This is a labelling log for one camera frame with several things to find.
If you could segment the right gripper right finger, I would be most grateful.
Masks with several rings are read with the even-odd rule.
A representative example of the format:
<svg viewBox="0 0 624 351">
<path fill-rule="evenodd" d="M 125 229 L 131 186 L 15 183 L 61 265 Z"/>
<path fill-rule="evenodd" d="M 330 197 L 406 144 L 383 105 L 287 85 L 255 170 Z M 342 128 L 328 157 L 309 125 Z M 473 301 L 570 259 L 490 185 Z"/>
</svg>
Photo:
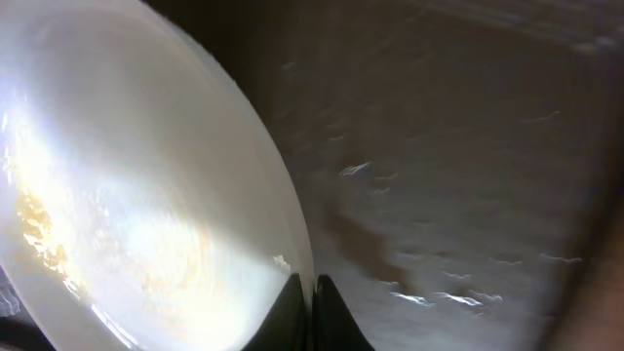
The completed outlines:
<svg viewBox="0 0 624 351">
<path fill-rule="evenodd" d="M 320 275 L 312 303 L 316 351 L 374 351 L 329 275 Z"/>
</svg>

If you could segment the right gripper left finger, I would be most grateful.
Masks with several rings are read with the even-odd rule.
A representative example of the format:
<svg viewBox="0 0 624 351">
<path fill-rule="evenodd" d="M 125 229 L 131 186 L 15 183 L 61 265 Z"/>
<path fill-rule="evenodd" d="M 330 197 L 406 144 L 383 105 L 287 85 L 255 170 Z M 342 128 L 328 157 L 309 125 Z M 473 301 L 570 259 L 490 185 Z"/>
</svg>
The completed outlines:
<svg viewBox="0 0 624 351">
<path fill-rule="evenodd" d="M 307 309 L 298 273 L 291 274 L 243 351 L 304 351 Z"/>
</svg>

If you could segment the cream white plate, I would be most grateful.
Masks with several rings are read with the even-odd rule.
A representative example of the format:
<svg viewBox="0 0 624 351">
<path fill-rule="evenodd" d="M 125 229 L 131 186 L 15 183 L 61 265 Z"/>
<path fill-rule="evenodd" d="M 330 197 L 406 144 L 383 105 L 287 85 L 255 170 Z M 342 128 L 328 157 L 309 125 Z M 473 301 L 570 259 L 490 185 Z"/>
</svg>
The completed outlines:
<svg viewBox="0 0 624 351">
<path fill-rule="evenodd" d="M 314 285 L 264 124 L 140 1 L 2 3 L 1 263 L 58 350 L 241 350 Z"/>
</svg>

